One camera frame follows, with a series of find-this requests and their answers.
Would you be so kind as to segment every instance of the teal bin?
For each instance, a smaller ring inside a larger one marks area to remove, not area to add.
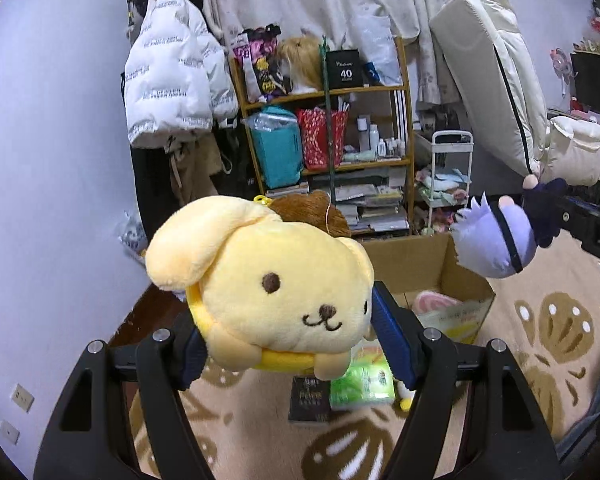
[[[267,106],[248,119],[264,181],[269,188],[292,186],[302,172],[298,118],[278,106]]]

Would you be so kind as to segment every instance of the plush toy eye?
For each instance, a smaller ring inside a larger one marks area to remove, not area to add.
[[[275,272],[268,272],[262,279],[262,288],[267,294],[273,294],[280,288],[280,277]]]

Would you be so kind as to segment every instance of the electrical socket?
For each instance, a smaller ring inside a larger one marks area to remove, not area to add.
[[[18,443],[18,437],[20,436],[20,432],[16,430],[6,420],[0,421],[0,434],[9,442],[11,442],[14,446]]]
[[[33,404],[33,395],[24,389],[20,384],[16,384],[11,394],[11,400],[20,406],[25,412],[29,413]]]

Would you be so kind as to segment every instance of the plush toy mouth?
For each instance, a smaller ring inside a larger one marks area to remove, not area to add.
[[[318,323],[310,323],[309,322],[309,314],[307,314],[306,316],[302,316],[302,322],[306,326],[320,326],[324,323],[324,327],[328,330],[328,332],[335,332],[337,329],[339,329],[342,326],[342,322],[339,322],[336,326],[330,326],[329,320],[327,320],[327,319],[321,319]]]

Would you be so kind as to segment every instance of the red bag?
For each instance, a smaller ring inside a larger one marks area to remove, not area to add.
[[[302,137],[302,156],[308,170],[329,169],[329,143],[327,140],[327,113],[322,108],[300,110],[298,124]],[[334,165],[342,161],[344,134],[347,131],[349,112],[331,112],[333,125]]]

